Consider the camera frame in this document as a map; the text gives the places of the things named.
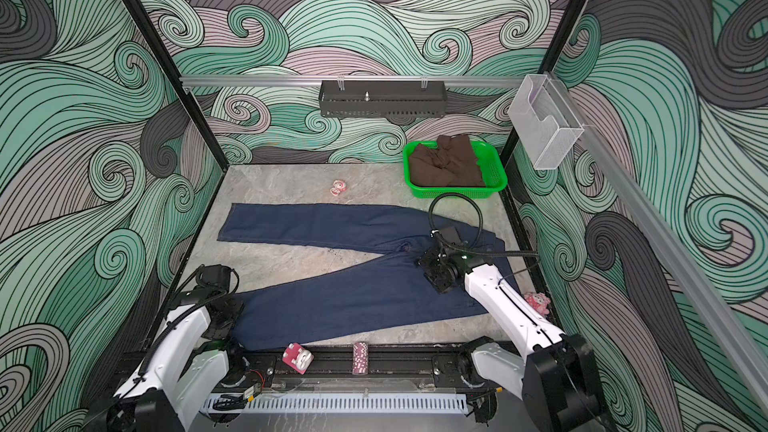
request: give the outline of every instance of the blue pants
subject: blue pants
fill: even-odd
[[[456,226],[472,241],[477,228]],[[218,239],[226,242],[314,245],[382,254],[343,270],[238,294],[245,309],[232,335],[249,350],[284,348],[399,325],[484,314],[462,288],[438,294],[414,264],[433,245],[426,212],[397,206],[233,204]],[[486,250],[504,241],[483,231]],[[496,261],[511,274],[505,258]],[[509,281],[516,287],[514,280]]]

